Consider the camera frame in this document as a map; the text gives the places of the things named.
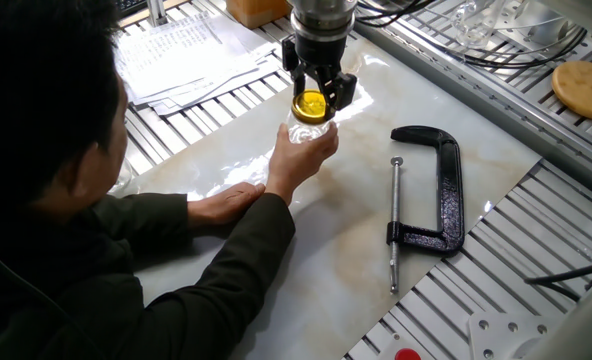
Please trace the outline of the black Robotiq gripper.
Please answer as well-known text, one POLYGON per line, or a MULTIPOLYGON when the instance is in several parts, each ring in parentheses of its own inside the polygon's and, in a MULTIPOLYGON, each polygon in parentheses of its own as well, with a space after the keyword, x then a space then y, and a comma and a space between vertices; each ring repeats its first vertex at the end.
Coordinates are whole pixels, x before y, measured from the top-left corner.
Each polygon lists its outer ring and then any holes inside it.
POLYGON ((311 40, 299 33, 281 40, 282 67, 293 82, 293 96, 305 90, 305 64, 315 68, 316 81, 325 99, 325 120, 349 106, 354 97, 357 77, 343 73, 340 66, 347 37, 334 41, 311 40))

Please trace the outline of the person's right hand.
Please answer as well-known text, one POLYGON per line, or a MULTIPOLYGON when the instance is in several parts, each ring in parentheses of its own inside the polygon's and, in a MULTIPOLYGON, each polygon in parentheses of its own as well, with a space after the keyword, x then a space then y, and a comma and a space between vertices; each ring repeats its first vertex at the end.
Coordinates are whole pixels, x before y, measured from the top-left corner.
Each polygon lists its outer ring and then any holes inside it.
POLYGON ((269 161, 266 192, 290 205, 294 191, 320 170, 323 162, 336 153, 338 145, 334 123, 321 137, 300 144, 290 141, 287 124, 282 123, 269 161))

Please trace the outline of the person's left hand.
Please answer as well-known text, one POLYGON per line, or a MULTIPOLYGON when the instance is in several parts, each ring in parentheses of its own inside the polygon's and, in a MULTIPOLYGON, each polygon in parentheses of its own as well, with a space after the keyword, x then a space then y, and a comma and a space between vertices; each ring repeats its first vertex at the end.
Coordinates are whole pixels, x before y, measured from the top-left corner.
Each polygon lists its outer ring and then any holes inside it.
POLYGON ((187 202, 190 229, 220 226, 239 219, 264 193, 265 185, 238 183, 213 196, 187 202))

